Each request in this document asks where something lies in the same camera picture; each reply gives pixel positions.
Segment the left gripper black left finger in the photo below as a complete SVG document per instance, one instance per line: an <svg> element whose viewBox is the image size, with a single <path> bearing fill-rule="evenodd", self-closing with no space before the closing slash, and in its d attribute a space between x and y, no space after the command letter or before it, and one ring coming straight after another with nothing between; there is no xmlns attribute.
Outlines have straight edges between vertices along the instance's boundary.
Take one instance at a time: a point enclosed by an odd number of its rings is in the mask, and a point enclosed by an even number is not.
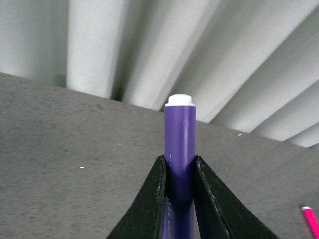
<svg viewBox="0 0 319 239"><path fill-rule="evenodd" d="M164 220L166 163L156 158L132 204L117 222L108 239L159 239Z"/></svg>

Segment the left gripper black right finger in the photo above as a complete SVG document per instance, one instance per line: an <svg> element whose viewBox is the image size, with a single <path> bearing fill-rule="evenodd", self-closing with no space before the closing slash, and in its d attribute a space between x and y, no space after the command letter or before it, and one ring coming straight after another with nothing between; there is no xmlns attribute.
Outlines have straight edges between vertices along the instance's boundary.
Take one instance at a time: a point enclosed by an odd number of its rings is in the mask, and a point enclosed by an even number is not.
<svg viewBox="0 0 319 239"><path fill-rule="evenodd" d="M195 157L194 203L202 239L277 239L200 156Z"/></svg>

